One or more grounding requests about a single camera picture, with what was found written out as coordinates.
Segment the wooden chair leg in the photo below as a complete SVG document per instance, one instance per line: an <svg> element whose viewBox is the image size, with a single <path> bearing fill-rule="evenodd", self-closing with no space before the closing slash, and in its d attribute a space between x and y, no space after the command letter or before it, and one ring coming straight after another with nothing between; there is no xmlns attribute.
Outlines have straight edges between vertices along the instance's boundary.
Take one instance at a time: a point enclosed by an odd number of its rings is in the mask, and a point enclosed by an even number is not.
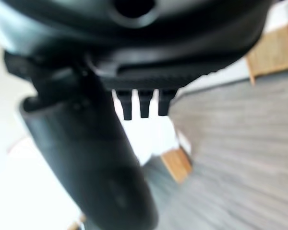
<svg viewBox="0 0 288 230"><path fill-rule="evenodd" d="M250 75L250 81L251 81L252 86L254 86L256 84L256 80L255 80L254 75Z"/></svg>
<svg viewBox="0 0 288 230"><path fill-rule="evenodd" d="M173 179L179 184L184 182L192 172L192 164L182 148L163 154L161 159Z"/></svg>

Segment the wood-grain floor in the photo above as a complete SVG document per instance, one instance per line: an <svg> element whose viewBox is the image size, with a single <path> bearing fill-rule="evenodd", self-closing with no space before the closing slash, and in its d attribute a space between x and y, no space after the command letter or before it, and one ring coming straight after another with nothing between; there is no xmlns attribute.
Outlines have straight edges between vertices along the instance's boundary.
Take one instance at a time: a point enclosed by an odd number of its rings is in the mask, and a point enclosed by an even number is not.
<svg viewBox="0 0 288 230"><path fill-rule="evenodd" d="M144 168L158 230L288 230L288 72L194 93L170 116L194 171L177 185L160 159Z"/></svg>

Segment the black handle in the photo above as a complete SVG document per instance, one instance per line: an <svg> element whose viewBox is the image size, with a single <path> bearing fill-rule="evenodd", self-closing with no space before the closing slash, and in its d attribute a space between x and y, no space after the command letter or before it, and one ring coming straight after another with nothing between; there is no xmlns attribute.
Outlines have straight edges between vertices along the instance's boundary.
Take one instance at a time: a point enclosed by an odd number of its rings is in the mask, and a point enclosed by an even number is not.
<svg viewBox="0 0 288 230"><path fill-rule="evenodd" d="M158 215L139 162L109 93L93 91L53 105L28 98L20 112L44 158L89 219L103 230L152 230Z"/></svg>

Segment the wooden furniture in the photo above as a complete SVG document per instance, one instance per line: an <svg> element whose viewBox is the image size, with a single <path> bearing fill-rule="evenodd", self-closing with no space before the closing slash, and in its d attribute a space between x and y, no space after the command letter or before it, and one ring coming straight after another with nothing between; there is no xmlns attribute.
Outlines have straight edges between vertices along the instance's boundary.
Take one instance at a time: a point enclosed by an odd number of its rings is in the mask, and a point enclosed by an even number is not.
<svg viewBox="0 0 288 230"><path fill-rule="evenodd" d="M184 182L193 170L189 157L182 148L163 154L161 159L173 179L179 184Z"/></svg>
<svg viewBox="0 0 288 230"><path fill-rule="evenodd" d="M246 60L252 85L257 76L288 69L288 25L264 34Z"/></svg>

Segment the hole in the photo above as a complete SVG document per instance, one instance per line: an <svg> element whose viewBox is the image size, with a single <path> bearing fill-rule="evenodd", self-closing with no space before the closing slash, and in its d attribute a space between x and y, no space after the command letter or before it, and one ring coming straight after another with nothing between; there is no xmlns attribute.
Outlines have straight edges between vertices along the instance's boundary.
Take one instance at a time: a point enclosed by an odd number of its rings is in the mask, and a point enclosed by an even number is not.
<svg viewBox="0 0 288 230"><path fill-rule="evenodd" d="M156 0L114 0L118 13L126 18L140 18L148 14L156 5Z"/></svg>

